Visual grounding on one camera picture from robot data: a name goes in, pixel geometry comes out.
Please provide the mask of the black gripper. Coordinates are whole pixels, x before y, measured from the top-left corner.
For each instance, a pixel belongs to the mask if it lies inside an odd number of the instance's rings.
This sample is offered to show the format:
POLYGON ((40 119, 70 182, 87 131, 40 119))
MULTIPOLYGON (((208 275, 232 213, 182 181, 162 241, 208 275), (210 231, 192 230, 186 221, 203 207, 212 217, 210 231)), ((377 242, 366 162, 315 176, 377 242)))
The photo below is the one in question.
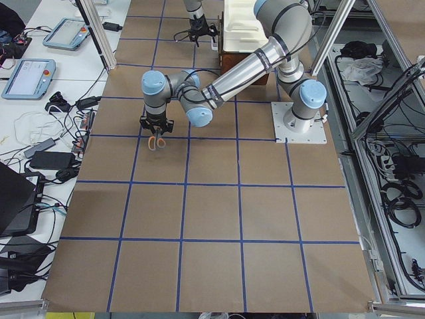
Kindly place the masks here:
POLYGON ((149 116, 141 116, 139 122, 143 129, 152 132, 152 136, 157 135, 157 129, 160 129, 161 135, 164 135, 166 132, 171 133, 174 127, 174 121, 168 120, 163 114, 157 117, 152 114, 149 116))
POLYGON ((195 42, 196 46, 199 47, 198 39, 199 37, 208 35, 211 37, 213 43, 216 42, 218 35, 217 28, 214 23, 208 24, 205 18, 196 18, 190 19, 190 29, 189 29, 189 40, 195 42))

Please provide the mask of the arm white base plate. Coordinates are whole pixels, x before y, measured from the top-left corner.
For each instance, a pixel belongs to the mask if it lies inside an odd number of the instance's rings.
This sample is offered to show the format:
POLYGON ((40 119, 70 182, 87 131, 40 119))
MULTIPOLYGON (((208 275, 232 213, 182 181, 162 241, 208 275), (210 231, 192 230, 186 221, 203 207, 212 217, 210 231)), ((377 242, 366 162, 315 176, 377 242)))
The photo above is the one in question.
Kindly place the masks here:
POLYGON ((326 144, 320 111, 309 120, 300 120, 292 112, 293 102, 272 102, 272 118, 276 143, 326 144))

